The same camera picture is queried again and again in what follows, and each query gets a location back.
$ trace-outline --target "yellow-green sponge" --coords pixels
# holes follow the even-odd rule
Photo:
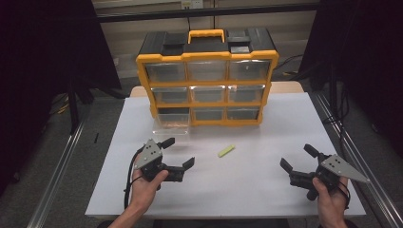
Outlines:
[[[235,146],[233,144],[228,145],[227,147],[225,147],[225,149],[223,149],[222,151],[220,151],[219,153],[219,157],[221,158],[222,156],[228,154],[231,150],[233,150],[235,148]]]

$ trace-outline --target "human hand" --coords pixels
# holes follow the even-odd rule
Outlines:
[[[140,169],[133,171],[131,177],[135,181],[132,183],[131,187],[132,194],[130,203],[124,212],[110,224],[110,228],[133,227],[137,220],[148,210],[155,198],[158,186],[168,176],[168,171],[161,171],[151,182],[141,178],[142,174]]]
[[[340,190],[336,189],[328,192],[326,185],[318,178],[312,180],[314,187],[319,193],[317,199],[317,211],[319,214],[320,224],[324,228],[347,227],[344,221],[344,210],[346,208],[346,199],[339,191],[347,194],[345,187],[340,184]],[[340,177],[340,182],[347,186],[348,179]]]
[[[158,186],[166,179],[168,176],[168,171],[163,170],[152,180],[148,182],[143,178],[139,178],[142,175],[140,169],[134,170],[132,179],[135,180],[132,184],[131,200],[128,207],[137,208],[143,214],[145,213],[152,201],[155,198]]]

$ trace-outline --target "clear plastic container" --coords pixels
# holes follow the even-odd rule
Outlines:
[[[223,107],[194,107],[192,108],[195,121],[220,121],[223,118]]]
[[[193,102],[218,103],[224,101],[224,85],[191,86],[190,93]]]
[[[230,85],[228,102],[261,102],[265,85]]]
[[[187,87],[153,87],[151,91],[157,103],[187,103]]]
[[[151,82],[184,81],[183,63],[145,64],[148,78]]]
[[[175,146],[189,144],[189,108],[160,108],[154,120],[154,137],[163,142],[175,138]]]
[[[193,81],[219,81],[225,79],[226,61],[192,61],[187,63],[189,79]]]
[[[270,60],[230,61],[229,79],[231,80],[266,80]]]
[[[227,107],[228,120],[257,120],[259,106],[234,106]]]

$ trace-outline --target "white table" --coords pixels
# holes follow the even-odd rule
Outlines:
[[[124,211],[124,188],[130,160],[152,138],[153,119],[146,97],[127,98],[86,215],[104,219]],[[195,157],[183,182],[163,182],[144,215],[146,219],[268,219],[317,215],[317,203],[306,189],[290,185],[279,166],[312,172],[317,160],[303,150],[309,143],[320,152],[335,149],[307,93],[269,96],[260,126],[191,128],[187,147],[163,151],[163,162],[181,166]],[[218,153],[234,144],[222,158]],[[346,216],[365,215],[353,186]]]

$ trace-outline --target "metal bracket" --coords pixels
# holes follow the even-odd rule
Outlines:
[[[323,161],[320,166],[338,176],[346,177],[355,181],[361,181],[364,183],[370,182],[368,178],[359,173],[356,169],[354,169],[350,164],[348,164],[338,155],[332,155],[331,157]]]
[[[140,154],[140,158],[136,163],[134,163],[134,169],[140,169],[155,161],[162,155],[163,151],[161,151],[161,148],[154,142],[154,140],[150,139],[143,147],[143,152]]]

